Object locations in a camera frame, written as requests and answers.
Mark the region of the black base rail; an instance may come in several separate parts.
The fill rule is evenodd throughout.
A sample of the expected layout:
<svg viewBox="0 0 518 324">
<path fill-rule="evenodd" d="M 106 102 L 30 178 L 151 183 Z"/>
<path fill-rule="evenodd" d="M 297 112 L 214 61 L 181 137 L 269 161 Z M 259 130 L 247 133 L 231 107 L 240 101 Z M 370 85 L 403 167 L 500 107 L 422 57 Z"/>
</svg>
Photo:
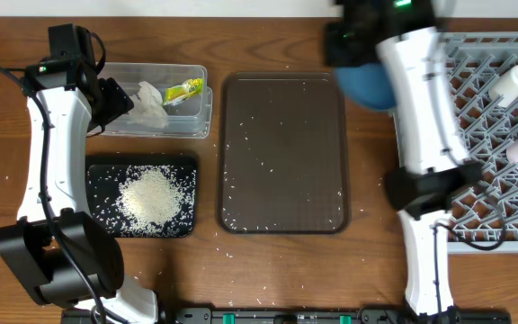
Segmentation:
<svg viewBox="0 0 518 324">
<path fill-rule="evenodd" d="M 64 310 L 61 324 L 93 323 L 85 310 Z M 448 319 L 413 318 L 410 312 L 396 309 L 360 309 L 355 312 L 291 311 L 291 310 L 210 310 L 186 308 L 175 315 L 163 316 L 158 323 L 172 324 L 403 324 L 403 323 L 455 323 L 455 324 L 510 324 L 506 311 L 450 310 Z"/>
</svg>

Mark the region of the white tissue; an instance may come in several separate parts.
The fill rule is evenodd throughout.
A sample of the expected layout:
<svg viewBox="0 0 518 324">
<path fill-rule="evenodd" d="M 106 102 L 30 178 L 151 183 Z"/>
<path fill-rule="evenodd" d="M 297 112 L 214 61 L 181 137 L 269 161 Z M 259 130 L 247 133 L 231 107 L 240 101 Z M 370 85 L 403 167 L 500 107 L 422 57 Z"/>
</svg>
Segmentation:
<svg viewBox="0 0 518 324">
<path fill-rule="evenodd" d="M 129 123 L 163 129 L 169 120 L 161 93 L 147 81 L 141 81 L 138 85 L 138 93 L 130 97 L 134 107 L 129 111 Z"/>
</svg>

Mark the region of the yellow green snack wrapper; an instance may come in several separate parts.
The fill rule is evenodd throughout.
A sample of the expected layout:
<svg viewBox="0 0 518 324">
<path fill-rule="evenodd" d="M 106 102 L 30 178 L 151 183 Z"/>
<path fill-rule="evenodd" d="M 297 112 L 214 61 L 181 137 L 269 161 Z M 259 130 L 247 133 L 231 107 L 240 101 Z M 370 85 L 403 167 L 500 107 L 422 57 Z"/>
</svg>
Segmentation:
<svg viewBox="0 0 518 324">
<path fill-rule="evenodd" d="M 199 95 L 204 86 L 203 78 L 194 78 L 184 81 L 180 85 L 175 85 L 165 90 L 163 106 L 176 106 L 182 102 Z"/>
</svg>

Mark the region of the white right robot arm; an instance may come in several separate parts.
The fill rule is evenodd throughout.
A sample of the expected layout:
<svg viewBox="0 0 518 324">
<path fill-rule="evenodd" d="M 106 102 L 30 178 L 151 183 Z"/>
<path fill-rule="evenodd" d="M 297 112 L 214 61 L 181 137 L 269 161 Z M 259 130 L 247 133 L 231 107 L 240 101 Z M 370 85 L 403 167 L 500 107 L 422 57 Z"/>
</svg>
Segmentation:
<svg viewBox="0 0 518 324">
<path fill-rule="evenodd" d="M 439 19 L 429 1 L 338 2 L 325 27 L 325 63 L 355 102 L 391 108 L 399 166 L 384 188 L 406 249 L 406 306 L 415 323 L 460 315 L 448 275 L 452 196 L 482 178 L 455 122 Z"/>
</svg>

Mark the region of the clear plastic bin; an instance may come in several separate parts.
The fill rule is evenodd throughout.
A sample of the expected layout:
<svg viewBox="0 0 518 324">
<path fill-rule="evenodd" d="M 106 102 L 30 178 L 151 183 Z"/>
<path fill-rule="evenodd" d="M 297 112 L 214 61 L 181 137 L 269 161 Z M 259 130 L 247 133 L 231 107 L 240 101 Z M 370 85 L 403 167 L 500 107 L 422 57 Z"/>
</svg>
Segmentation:
<svg viewBox="0 0 518 324">
<path fill-rule="evenodd" d="M 138 83 L 147 81 L 162 95 L 172 86 L 188 79 L 207 78 L 207 69 L 201 65 L 153 64 L 153 63 L 108 63 L 101 78 L 112 77 L 129 96 L 136 95 Z M 129 123 L 125 113 L 105 127 L 106 136 L 159 137 L 180 139 L 204 139 L 208 136 L 212 117 L 213 92 L 206 87 L 200 94 L 176 105 L 163 106 L 169 123 L 163 129 Z"/>
</svg>

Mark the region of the dark blue plate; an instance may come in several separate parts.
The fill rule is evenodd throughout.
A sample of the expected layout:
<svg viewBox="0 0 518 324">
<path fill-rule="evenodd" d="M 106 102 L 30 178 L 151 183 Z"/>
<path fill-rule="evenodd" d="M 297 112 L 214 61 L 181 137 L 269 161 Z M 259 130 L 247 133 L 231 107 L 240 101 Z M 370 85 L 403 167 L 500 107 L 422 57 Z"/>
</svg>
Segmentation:
<svg viewBox="0 0 518 324">
<path fill-rule="evenodd" d="M 380 63 L 337 67 L 334 74 L 344 96 L 353 103 L 377 112 L 396 107 L 389 76 Z"/>
</svg>

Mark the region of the cream paper cup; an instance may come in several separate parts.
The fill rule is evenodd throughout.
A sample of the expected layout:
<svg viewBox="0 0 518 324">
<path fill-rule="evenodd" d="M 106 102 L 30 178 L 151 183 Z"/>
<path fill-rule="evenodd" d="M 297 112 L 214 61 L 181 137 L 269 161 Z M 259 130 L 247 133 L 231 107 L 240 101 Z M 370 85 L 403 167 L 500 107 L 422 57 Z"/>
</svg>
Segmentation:
<svg viewBox="0 0 518 324">
<path fill-rule="evenodd" d="M 518 98 L 518 65 L 505 72 L 490 88 L 488 95 L 497 105 L 507 107 Z"/>
</svg>

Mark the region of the brown serving tray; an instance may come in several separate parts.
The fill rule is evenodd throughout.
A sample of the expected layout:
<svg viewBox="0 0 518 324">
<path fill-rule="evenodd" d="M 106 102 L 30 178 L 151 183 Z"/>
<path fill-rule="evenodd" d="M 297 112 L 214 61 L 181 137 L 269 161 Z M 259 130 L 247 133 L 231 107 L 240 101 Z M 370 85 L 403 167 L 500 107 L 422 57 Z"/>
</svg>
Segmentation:
<svg viewBox="0 0 518 324">
<path fill-rule="evenodd" d="M 239 72 L 221 95 L 219 226 L 335 234 L 349 224 L 344 97 L 325 72 Z"/>
</svg>

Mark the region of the grey dishwasher rack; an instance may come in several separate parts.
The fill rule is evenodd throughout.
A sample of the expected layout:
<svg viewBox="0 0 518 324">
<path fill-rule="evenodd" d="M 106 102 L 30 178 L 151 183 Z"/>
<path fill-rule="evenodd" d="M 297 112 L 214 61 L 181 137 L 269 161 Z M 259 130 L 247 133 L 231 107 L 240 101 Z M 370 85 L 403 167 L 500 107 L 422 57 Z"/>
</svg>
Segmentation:
<svg viewBox="0 0 518 324">
<path fill-rule="evenodd" d="M 518 32 L 445 33 L 442 41 L 455 122 L 482 167 L 481 180 L 452 196 L 448 252 L 518 253 L 518 169 L 506 157 L 518 139 L 518 98 L 500 107 L 488 95 L 518 65 Z"/>
</svg>

